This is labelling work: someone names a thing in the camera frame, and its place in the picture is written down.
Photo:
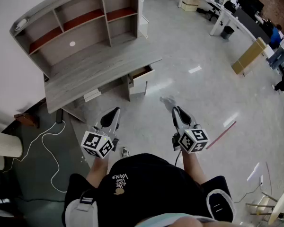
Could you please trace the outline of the long cardboard box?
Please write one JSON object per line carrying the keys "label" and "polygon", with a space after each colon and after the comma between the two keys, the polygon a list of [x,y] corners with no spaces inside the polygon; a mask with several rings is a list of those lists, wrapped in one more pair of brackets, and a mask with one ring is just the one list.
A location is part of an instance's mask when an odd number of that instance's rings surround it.
{"label": "long cardboard box", "polygon": [[243,75],[248,66],[267,48],[267,44],[261,37],[256,41],[237,59],[231,66],[237,75]]}

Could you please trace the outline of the white front wooden drawer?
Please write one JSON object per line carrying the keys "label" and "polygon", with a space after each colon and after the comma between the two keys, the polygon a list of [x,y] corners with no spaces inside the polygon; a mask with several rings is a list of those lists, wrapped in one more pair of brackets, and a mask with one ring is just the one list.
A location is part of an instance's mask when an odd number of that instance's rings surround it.
{"label": "white front wooden drawer", "polygon": [[135,94],[146,94],[147,85],[150,80],[153,79],[155,70],[151,65],[147,65],[143,68],[137,69],[128,74],[130,79],[129,93],[130,95]]}

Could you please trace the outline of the person's black t-shirt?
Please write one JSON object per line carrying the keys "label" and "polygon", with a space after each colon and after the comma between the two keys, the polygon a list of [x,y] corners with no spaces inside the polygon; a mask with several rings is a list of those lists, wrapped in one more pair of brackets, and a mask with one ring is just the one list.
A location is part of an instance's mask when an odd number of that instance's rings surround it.
{"label": "person's black t-shirt", "polygon": [[98,188],[72,174],[64,227],[235,227],[234,203],[223,176],[200,186],[168,161],[148,153],[108,166]]}

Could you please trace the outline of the white plastic bag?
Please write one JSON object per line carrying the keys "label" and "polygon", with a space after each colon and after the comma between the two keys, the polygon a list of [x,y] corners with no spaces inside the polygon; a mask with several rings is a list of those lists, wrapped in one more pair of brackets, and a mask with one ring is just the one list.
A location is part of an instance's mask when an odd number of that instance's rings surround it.
{"label": "white plastic bag", "polygon": [[166,109],[169,112],[172,112],[172,109],[177,106],[177,103],[173,96],[160,97],[160,102],[162,102],[165,105]]}

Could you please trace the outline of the person's left forearm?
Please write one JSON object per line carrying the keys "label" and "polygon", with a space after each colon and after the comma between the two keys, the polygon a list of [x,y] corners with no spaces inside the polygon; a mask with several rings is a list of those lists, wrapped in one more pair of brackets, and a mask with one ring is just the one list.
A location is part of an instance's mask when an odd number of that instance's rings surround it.
{"label": "person's left forearm", "polygon": [[107,175],[109,163],[109,156],[106,158],[94,159],[94,162],[90,168],[90,171],[86,177],[86,180],[95,188],[98,188],[102,179]]}

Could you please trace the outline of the brown box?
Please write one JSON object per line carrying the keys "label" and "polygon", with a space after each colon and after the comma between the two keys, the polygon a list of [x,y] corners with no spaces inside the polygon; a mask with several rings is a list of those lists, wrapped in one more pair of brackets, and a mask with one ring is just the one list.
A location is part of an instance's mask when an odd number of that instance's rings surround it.
{"label": "brown box", "polygon": [[29,113],[19,113],[14,115],[15,120],[26,126],[32,126],[35,128],[39,128],[39,118],[35,115],[31,115]]}

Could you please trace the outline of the white round device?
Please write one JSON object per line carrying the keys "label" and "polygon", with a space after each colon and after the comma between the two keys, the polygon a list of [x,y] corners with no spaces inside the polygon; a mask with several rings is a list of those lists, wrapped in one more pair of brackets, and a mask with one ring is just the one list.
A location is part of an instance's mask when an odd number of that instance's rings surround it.
{"label": "white round device", "polygon": [[28,18],[24,18],[24,19],[22,19],[21,21],[19,21],[19,23],[16,25],[16,27],[15,27],[15,31],[19,31],[19,30],[21,30],[22,28],[24,28],[26,25],[27,25],[27,23],[29,22],[29,19]]}

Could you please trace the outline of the red floor tape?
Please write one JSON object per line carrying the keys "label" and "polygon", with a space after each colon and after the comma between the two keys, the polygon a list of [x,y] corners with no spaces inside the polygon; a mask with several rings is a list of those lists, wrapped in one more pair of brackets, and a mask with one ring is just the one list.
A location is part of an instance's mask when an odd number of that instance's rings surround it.
{"label": "red floor tape", "polygon": [[206,147],[206,149],[209,149],[211,146],[213,146],[222,136],[224,136],[229,129],[231,129],[235,124],[237,123],[237,121],[233,121],[212,143],[210,143],[209,146]]}

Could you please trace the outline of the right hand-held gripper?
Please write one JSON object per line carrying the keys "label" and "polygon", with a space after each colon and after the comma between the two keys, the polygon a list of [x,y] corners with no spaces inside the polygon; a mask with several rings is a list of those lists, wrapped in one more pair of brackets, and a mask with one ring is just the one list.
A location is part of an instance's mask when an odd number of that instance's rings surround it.
{"label": "right hand-held gripper", "polygon": [[172,119],[177,133],[172,137],[172,145],[175,151],[183,150],[188,154],[202,151],[209,142],[209,136],[200,124],[194,126],[194,117],[192,114],[181,108],[173,107]]}

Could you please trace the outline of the long white desk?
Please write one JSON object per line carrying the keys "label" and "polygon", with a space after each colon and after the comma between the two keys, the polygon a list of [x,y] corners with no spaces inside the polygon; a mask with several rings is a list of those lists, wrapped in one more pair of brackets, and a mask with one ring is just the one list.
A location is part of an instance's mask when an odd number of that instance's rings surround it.
{"label": "long white desk", "polygon": [[[178,6],[180,7],[180,5],[182,4],[183,0],[179,0]],[[238,27],[242,32],[246,33],[247,35],[249,35],[251,37],[251,39],[253,41],[256,40],[256,38],[251,34],[250,31],[248,31],[245,26],[243,24],[241,24],[238,20],[237,17],[234,17],[228,9],[225,8],[225,6],[223,4],[219,3],[219,0],[205,0],[206,2],[210,2],[212,4],[214,4],[215,6],[217,6],[220,10],[221,10],[221,15],[219,16],[219,18],[217,19],[215,25],[213,26],[210,35],[213,36],[215,34],[216,29],[218,28],[218,26],[220,25],[222,19],[224,19],[225,17],[227,18],[226,22],[224,23],[224,25],[228,25],[229,23],[233,23],[236,27]]]}

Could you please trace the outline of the grey wooden desk with hutch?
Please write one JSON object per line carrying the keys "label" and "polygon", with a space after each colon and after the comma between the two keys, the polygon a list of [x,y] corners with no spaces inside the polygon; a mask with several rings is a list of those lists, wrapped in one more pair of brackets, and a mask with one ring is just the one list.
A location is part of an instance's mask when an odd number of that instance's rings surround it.
{"label": "grey wooden desk with hutch", "polygon": [[[49,113],[84,116],[75,101],[161,60],[139,34],[140,0],[44,0],[18,18],[10,34],[47,77]],[[28,18],[27,25],[15,31]]]}

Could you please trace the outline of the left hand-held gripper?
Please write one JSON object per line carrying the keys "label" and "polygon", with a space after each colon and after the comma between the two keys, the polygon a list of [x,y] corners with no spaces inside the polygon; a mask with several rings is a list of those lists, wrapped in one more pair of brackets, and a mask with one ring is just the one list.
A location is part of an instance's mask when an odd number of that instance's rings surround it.
{"label": "left hand-held gripper", "polygon": [[100,124],[93,126],[91,131],[85,131],[81,147],[89,154],[101,159],[116,150],[119,139],[116,130],[119,128],[120,108],[115,107],[105,114]]}

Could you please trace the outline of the white side cabinet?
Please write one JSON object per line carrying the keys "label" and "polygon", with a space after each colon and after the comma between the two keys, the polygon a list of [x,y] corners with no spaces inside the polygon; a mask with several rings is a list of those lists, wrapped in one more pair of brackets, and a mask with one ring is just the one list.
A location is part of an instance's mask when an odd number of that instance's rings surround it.
{"label": "white side cabinet", "polygon": [[139,32],[141,35],[143,35],[146,39],[148,38],[148,24],[149,21],[145,18],[145,16],[143,15],[143,4],[144,4],[144,0],[140,0],[139,3]]}

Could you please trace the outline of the person's right forearm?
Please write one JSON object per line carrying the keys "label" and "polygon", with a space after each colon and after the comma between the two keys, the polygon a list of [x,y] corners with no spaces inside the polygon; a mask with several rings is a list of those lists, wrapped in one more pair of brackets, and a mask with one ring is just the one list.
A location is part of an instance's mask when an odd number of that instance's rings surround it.
{"label": "person's right forearm", "polygon": [[187,152],[182,150],[182,158],[184,171],[191,176],[191,178],[200,186],[200,189],[202,189],[204,192],[202,185],[206,183],[208,179],[201,168],[197,155],[195,153],[188,154]]}

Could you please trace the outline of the pale yellow storage boxes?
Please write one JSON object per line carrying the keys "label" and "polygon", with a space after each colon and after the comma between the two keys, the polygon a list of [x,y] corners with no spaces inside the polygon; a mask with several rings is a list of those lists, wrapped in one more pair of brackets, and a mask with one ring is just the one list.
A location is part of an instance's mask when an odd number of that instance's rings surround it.
{"label": "pale yellow storage boxes", "polygon": [[183,0],[181,4],[181,8],[184,11],[196,11],[199,7],[201,0]]}

